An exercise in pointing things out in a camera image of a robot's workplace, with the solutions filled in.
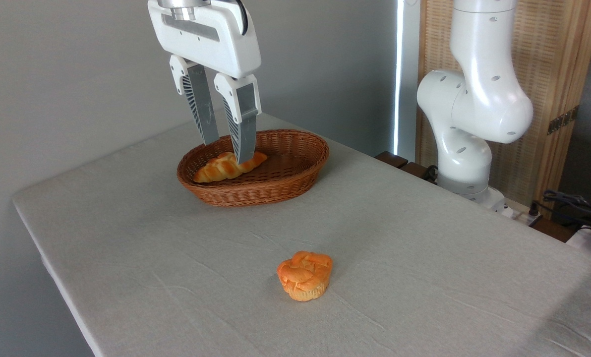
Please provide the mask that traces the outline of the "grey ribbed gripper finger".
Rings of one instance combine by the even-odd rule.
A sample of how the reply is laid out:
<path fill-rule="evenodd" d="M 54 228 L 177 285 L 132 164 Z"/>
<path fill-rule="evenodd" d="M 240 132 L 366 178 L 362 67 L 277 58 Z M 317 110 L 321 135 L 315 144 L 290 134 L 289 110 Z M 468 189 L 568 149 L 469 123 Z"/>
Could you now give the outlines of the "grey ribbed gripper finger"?
<path fill-rule="evenodd" d="M 214 83 L 224 102 L 237 163 L 245 163 L 254 156 L 256 117 L 262 113 L 257 79 L 253 74 L 234 79 L 218 73 Z"/>
<path fill-rule="evenodd" d="M 189 104 L 203 144 L 209 145 L 218 140 L 218 126 L 203 65 L 171 55 L 170 69 L 178 94 L 185 97 Z"/>

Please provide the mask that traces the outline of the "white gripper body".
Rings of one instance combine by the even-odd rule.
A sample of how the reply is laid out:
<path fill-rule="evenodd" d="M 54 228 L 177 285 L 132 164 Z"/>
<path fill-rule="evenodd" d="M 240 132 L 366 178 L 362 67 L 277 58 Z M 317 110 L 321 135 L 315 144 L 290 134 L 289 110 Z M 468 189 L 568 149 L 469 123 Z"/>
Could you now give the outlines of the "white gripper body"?
<path fill-rule="evenodd" d="M 157 0 L 147 5 L 156 37 L 169 54 L 234 78 L 253 74 L 261 66 L 254 22 L 239 0 L 195 6 L 190 20 L 175 18 L 173 10 Z"/>

